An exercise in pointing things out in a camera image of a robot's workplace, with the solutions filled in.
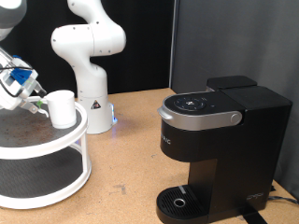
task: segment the drip tray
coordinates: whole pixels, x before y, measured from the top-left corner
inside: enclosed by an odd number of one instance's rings
[[[188,185],[162,191],[157,198],[157,215],[163,223],[207,222],[206,211]]]
[[[82,156],[72,147],[25,160],[0,160],[0,195],[34,198],[72,184],[82,174]]]

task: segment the black platform surface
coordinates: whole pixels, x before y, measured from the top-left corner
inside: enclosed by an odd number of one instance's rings
[[[32,114],[17,107],[15,110],[0,110],[0,147],[31,147],[59,139],[74,131],[81,123],[78,111],[77,123],[68,129],[55,129],[46,115]]]
[[[72,147],[38,158],[0,160],[0,195],[44,196],[72,184],[82,172],[82,156]]]

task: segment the black wall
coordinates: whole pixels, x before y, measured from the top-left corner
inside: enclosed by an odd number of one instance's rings
[[[299,199],[299,2],[181,0],[172,88],[242,75],[293,101],[275,179]]]
[[[91,58],[107,71],[108,93],[168,87],[174,0],[102,0],[107,15],[126,33],[122,53]],[[0,43],[9,54],[30,63],[47,91],[77,93],[70,65],[50,45],[56,27],[85,24],[73,14],[66,0],[28,0],[27,13]]]

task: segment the metal bracket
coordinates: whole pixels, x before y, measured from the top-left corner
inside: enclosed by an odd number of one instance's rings
[[[29,110],[31,113],[35,114],[38,111],[38,107],[30,102],[22,100],[19,104],[19,107],[22,109]]]

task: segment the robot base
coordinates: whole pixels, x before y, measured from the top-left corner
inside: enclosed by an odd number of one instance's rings
[[[78,98],[78,102],[84,107],[89,120],[87,133],[104,133],[113,125],[112,104],[108,101],[108,96],[94,98]]]

